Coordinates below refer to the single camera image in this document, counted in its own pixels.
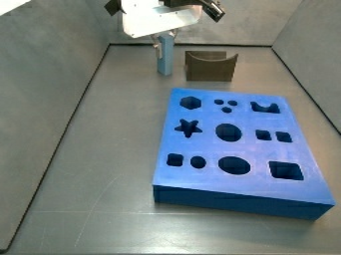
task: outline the star-shaped hole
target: star-shaped hole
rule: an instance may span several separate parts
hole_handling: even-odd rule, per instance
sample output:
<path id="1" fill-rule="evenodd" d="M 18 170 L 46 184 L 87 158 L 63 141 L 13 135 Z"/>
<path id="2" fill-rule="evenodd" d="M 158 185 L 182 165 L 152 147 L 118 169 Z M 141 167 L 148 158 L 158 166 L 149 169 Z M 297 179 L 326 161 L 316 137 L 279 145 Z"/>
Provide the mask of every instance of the star-shaped hole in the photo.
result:
<path id="1" fill-rule="evenodd" d="M 185 137 L 190 138 L 194 132 L 202 132 L 197 127 L 198 121 L 188 122 L 185 119 L 180 120 L 181 125 L 174 129 L 185 133 Z"/>

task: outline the gray wall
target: gray wall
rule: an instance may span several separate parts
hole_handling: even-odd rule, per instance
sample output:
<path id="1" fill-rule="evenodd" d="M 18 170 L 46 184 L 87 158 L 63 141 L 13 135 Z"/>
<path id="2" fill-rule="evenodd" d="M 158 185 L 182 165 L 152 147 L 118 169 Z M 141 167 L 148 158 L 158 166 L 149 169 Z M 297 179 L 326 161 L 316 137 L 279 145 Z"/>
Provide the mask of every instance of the gray wall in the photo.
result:
<path id="1" fill-rule="evenodd" d="M 104 8 L 109 0 L 89 0 L 112 43 L 150 43 L 150 37 L 130 38 L 122 16 Z M 200 23 L 180 30 L 178 43 L 272 46 L 301 0 L 221 0 L 227 15 L 219 24 L 202 15 Z"/>
<path id="2" fill-rule="evenodd" d="M 0 17 L 0 250 L 108 46 L 85 0 L 34 0 Z"/>
<path id="3" fill-rule="evenodd" d="M 273 49 L 341 131 L 341 1 L 305 0 Z"/>

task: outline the oval hole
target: oval hole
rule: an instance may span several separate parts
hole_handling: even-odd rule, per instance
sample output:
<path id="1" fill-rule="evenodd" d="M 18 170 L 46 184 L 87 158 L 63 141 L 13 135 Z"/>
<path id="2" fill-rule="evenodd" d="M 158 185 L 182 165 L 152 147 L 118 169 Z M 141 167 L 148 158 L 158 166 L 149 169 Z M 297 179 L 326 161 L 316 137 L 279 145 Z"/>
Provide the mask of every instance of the oval hole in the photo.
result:
<path id="1" fill-rule="evenodd" d="M 237 105 L 239 105 L 239 102 L 237 102 L 236 100 L 231 100 L 228 103 L 229 103 L 233 107 L 237 107 Z"/>
<path id="2" fill-rule="evenodd" d="M 219 161 L 219 167 L 223 171 L 235 175 L 243 175 L 251 172 L 251 164 L 237 156 L 224 157 Z"/>
<path id="3" fill-rule="evenodd" d="M 240 128 L 232 124 L 221 124 L 216 129 L 216 133 L 225 141 L 239 141 L 243 136 Z"/>
<path id="4" fill-rule="evenodd" d="M 215 100 L 215 103 L 216 103 L 217 105 L 224 105 L 224 100 Z"/>
<path id="5" fill-rule="evenodd" d="M 232 108 L 223 108 L 221 109 L 227 114 L 231 114 L 232 113 Z"/>

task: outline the hexagonal hole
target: hexagonal hole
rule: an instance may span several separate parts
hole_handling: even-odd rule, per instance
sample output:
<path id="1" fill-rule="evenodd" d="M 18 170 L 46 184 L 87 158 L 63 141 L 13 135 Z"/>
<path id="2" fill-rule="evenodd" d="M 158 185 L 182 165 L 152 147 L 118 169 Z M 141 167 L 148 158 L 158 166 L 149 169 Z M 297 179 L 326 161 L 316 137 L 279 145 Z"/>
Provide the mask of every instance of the hexagonal hole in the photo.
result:
<path id="1" fill-rule="evenodd" d="M 181 99 L 180 105 L 189 110 L 194 110 L 197 108 L 201 108 L 201 99 L 196 97 L 186 97 Z"/>

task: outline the circular hole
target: circular hole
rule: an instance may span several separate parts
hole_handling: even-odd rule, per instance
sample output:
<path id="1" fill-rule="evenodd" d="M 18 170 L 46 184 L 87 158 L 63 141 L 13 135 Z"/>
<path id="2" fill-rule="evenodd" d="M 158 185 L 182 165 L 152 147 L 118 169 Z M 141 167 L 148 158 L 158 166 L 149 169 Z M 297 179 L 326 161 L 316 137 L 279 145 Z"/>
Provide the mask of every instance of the circular hole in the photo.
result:
<path id="1" fill-rule="evenodd" d="M 232 113 L 232 108 L 223 108 L 221 109 L 227 114 L 231 114 Z"/>
<path id="2" fill-rule="evenodd" d="M 231 100 L 228 103 L 229 103 L 233 107 L 237 107 L 237 105 L 239 105 L 239 102 L 237 102 L 236 100 Z"/>
<path id="3" fill-rule="evenodd" d="M 240 128 L 232 124 L 221 124 L 216 129 L 216 133 L 225 141 L 239 141 L 243 136 Z"/>
<path id="4" fill-rule="evenodd" d="M 219 161 L 219 167 L 223 171 L 235 175 L 243 175 L 251 172 L 251 164 L 237 156 L 224 157 Z"/>
<path id="5" fill-rule="evenodd" d="M 215 103 L 216 103 L 217 105 L 223 105 L 223 104 L 224 104 L 224 100 L 215 100 Z"/>
<path id="6" fill-rule="evenodd" d="M 194 156 L 190 160 L 190 164 L 193 167 L 201 169 L 207 166 L 207 160 L 202 156 Z"/>

